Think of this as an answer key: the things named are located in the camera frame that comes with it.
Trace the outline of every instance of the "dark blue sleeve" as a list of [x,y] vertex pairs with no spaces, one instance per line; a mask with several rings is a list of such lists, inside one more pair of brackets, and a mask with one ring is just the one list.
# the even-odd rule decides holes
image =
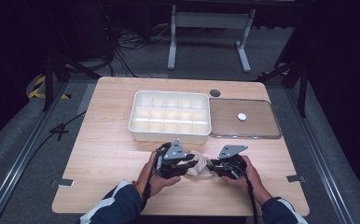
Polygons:
[[77,223],[130,223],[142,212],[142,199],[136,187],[127,180],[119,183]]
[[308,223],[300,214],[298,214],[291,203],[277,197],[267,200],[262,205],[262,218],[269,224],[293,224]]

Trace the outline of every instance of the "transparent lid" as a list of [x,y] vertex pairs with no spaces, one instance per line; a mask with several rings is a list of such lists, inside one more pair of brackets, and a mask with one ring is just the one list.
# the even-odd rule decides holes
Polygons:
[[212,137],[280,138],[271,104],[264,100],[210,99]]

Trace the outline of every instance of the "beige cloth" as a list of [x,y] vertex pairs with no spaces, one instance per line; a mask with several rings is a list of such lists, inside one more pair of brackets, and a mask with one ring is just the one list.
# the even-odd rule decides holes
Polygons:
[[215,172],[209,171],[206,167],[206,164],[212,164],[209,158],[204,157],[200,152],[195,150],[192,150],[190,153],[195,155],[192,160],[198,161],[198,163],[193,168],[188,168],[187,175],[193,175],[201,179],[218,177]]

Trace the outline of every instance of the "yellow warning tape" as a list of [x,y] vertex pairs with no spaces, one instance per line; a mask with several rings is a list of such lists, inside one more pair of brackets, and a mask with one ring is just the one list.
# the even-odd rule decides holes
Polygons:
[[[33,87],[31,93],[29,93],[29,98],[46,98],[45,93],[39,93],[38,90],[40,89],[43,82],[46,80],[46,77],[44,75],[41,75],[41,77],[36,81],[35,86]],[[64,94],[61,96],[61,99],[63,100],[70,100],[72,98],[72,94]]]

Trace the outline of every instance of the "plastic container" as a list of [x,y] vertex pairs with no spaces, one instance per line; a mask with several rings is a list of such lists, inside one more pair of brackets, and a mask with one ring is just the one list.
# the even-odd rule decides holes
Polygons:
[[202,93],[138,91],[129,123],[136,141],[204,144],[212,131],[209,97]]

